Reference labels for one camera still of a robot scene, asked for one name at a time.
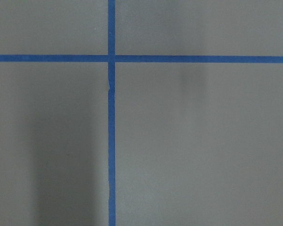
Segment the horizontal blue tape strip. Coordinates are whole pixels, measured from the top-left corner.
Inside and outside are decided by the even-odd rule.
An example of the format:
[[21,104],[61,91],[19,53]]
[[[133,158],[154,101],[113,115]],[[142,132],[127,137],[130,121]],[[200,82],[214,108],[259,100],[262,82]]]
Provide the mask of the horizontal blue tape strip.
[[117,63],[266,63],[283,64],[283,56],[167,56],[167,55],[0,55],[0,62]]

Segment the vertical blue tape strip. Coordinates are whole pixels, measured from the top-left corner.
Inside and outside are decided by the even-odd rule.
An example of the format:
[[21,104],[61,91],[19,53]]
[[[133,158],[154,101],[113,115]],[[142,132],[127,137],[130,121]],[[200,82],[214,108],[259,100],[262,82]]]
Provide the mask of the vertical blue tape strip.
[[115,1],[108,1],[108,224],[116,225],[115,166]]

